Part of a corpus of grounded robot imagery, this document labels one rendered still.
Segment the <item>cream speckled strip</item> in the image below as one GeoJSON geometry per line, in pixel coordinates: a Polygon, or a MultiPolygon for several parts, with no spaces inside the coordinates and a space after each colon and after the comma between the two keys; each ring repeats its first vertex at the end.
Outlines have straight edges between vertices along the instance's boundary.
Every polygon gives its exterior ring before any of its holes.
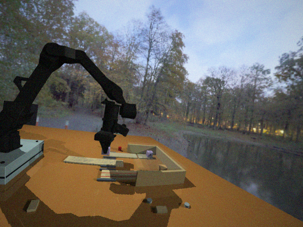
{"type": "Polygon", "coordinates": [[[99,158],[89,158],[89,157],[76,157],[68,156],[64,163],[73,164],[85,164],[85,165],[111,165],[111,166],[124,166],[123,160],[116,159],[99,159],[99,158]]]}

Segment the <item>cream flat strip with red stripes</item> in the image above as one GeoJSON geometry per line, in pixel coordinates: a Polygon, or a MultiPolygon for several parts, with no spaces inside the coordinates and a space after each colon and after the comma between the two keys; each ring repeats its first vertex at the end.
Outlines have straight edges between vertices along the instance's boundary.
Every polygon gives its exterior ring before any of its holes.
{"type": "Polygon", "coordinates": [[[116,180],[134,180],[136,179],[137,170],[102,170],[101,178],[108,178],[112,179],[115,178],[116,180]]]}

